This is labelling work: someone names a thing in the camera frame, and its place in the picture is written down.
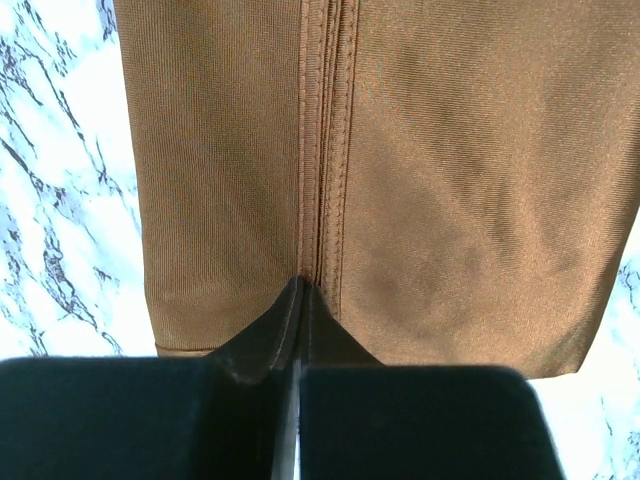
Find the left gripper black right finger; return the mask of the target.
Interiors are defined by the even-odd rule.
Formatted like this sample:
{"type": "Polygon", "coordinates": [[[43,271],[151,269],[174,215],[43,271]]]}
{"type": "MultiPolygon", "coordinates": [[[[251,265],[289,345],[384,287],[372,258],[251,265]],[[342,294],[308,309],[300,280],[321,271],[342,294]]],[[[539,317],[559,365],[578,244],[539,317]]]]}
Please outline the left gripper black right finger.
{"type": "Polygon", "coordinates": [[[385,366],[304,301],[300,474],[305,479],[562,477],[539,402],[495,366],[385,366]]]}

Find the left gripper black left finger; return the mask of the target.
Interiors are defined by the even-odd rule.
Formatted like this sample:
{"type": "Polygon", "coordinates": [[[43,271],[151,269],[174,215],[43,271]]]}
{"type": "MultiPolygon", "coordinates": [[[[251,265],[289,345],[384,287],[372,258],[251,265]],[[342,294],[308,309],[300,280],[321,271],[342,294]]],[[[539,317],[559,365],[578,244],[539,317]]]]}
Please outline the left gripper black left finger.
{"type": "Polygon", "coordinates": [[[5,479],[290,479],[304,284],[202,357],[1,364],[5,479]]]}

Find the orange-brown cloth napkin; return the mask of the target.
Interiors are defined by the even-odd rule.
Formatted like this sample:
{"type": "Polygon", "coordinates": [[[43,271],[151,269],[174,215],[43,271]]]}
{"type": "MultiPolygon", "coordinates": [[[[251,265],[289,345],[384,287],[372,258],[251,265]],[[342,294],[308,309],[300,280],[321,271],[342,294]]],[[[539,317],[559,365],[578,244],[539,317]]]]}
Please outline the orange-brown cloth napkin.
{"type": "Polygon", "coordinates": [[[119,1],[157,351],[287,281],[386,364],[576,372],[639,206],[635,1],[119,1]]]}

